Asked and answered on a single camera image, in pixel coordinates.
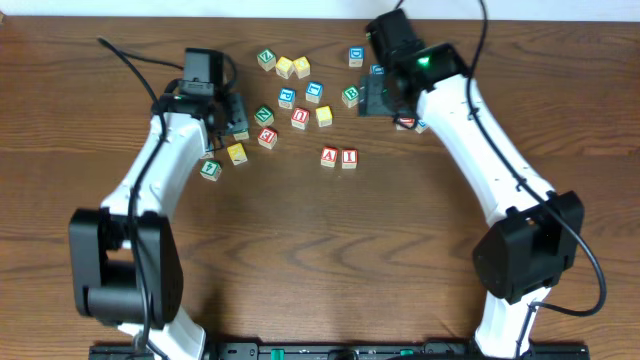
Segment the blue number 2 block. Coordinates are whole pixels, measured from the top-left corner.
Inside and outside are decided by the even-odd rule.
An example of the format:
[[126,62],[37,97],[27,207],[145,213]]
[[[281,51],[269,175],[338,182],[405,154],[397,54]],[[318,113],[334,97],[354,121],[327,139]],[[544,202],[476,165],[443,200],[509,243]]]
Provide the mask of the blue number 2 block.
[[208,149],[204,155],[202,156],[202,159],[210,159],[213,158],[215,154],[215,151],[213,149]]

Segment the red letter I block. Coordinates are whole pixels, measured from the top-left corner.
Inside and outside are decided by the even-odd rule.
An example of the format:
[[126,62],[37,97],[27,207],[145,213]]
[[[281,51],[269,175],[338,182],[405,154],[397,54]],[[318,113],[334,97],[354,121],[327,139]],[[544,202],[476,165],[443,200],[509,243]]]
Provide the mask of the red letter I block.
[[341,152],[341,167],[343,169],[356,169],[358,165],[358,151],[356,149],[343,149]]

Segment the red letter A block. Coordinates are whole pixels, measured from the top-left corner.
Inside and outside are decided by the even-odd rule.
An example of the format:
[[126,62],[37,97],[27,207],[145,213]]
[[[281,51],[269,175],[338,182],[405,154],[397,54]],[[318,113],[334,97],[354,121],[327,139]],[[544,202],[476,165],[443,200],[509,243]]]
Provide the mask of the red letter A block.
[[334,168],[337,162],[339,150],[325,146],[321,152],[320,164],[324,167]]

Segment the green letter R block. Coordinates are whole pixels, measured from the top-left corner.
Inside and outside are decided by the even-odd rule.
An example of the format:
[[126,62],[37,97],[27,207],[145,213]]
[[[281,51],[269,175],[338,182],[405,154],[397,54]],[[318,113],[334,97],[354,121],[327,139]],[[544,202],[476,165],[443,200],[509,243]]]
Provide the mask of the green letter R block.
[[249,138],[248,131],[237,132],[233,134],[233,137],[236,141],[247,140]]

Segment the blue letter Q block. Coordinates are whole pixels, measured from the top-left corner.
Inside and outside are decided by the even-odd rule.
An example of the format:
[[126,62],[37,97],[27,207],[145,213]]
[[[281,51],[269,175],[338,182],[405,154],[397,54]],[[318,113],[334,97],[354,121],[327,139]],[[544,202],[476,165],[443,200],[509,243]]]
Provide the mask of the blue letter Q block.
[[370,74],[371,75],[384,75],[385,74],[385,70],[379,64],[372,64],[370,66]]

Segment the green letter N block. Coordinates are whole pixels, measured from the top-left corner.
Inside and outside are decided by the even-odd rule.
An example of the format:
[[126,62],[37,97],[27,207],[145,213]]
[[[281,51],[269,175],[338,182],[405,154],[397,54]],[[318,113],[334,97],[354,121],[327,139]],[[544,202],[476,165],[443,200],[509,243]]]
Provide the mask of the green letter N block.
[[254,114],[256,123],[261,127],[270,126],[274,120],[274,112],[266,105],[260,106]]

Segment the red letter E block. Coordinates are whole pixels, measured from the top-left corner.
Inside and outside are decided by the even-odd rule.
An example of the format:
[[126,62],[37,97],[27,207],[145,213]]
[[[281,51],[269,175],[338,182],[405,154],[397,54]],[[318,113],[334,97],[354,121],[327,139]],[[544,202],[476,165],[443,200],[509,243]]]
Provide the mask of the red letter E block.
[[278,141],[278,133],[269,127],[262,128],[258,134],[258,143],[271,150]]

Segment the yellow letter S block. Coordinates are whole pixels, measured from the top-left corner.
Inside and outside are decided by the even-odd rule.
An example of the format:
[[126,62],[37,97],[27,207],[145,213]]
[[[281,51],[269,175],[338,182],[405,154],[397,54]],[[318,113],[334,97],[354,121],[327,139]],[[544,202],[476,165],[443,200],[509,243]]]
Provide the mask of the yellow letter S block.
[[319,127],[330,126],[333,122],[333,114],[330,106],[318,107],[315,110],[316,120]]

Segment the blue letter L block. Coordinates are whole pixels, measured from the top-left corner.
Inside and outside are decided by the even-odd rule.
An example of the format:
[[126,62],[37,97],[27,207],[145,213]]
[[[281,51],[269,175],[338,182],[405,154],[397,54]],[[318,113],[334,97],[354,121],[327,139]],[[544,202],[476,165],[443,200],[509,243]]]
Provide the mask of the blue letter L block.
[[305,90],[305,98],[308,102],[319,104],[323,95],[324,86],[321,83],[311,81]]

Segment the red letter U block centre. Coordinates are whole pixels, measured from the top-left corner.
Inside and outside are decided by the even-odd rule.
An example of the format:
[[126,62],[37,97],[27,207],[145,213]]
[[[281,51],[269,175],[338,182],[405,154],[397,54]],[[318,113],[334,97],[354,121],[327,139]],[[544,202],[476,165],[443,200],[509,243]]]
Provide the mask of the red letter U block centre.
[[296,107],[291,115],[291,125],[294,128],[305,130],[310,118],[310,112],[304,108]]

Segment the blue letter I block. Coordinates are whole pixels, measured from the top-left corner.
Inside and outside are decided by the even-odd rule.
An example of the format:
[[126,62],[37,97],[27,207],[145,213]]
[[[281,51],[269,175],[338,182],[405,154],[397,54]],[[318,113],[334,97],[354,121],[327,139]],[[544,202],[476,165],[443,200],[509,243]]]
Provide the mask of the blue letter I block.
[[416,122],[415,131],[419,134],[423,133],[429,128],[428,124],[423,120],[418,120]]

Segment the green letter Z block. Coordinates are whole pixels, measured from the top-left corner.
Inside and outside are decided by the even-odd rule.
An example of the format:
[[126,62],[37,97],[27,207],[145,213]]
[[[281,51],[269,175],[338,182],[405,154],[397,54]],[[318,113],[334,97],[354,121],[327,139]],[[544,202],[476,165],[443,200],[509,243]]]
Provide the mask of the green letter Z block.
[[277,57],[271,49],[265,48],[257,54],[257,61],[264,71],[270,71],[276,66]]

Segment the yellow block left of pair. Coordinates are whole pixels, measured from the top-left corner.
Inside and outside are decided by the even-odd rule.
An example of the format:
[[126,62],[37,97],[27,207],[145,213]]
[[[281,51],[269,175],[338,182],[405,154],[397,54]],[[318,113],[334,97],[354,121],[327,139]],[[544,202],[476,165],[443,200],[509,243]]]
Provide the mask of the yellow block left of pair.
[[284,79],[289,79],[294,72],[294,63],[291,59],[281,56],[275,65],[276,74]]

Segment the yellow block right of pair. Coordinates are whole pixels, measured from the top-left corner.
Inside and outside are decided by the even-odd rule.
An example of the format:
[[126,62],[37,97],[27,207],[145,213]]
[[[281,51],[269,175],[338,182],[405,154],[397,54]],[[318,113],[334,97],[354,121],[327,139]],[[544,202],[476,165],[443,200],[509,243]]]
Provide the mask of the yellow block right of pair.
[[294,71],[299,79],[305,78],[311,74],[311,64],[305,57],[299,57],[293,61]]

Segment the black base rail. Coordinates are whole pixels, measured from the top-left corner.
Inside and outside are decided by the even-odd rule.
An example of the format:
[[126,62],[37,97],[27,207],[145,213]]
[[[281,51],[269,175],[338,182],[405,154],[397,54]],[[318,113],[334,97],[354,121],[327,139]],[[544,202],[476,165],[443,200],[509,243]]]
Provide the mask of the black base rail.
[[[94,345],[90,360],[156,359],[150,351],[134,354],[130,346]],[[218,343],[205,348],[205,360],[386,360],[386,359],[498,359],[485,357],[471,343],[430,341],[424,345],[260,345]],[[589,360],[585,345],[531,345],[518,359]]]

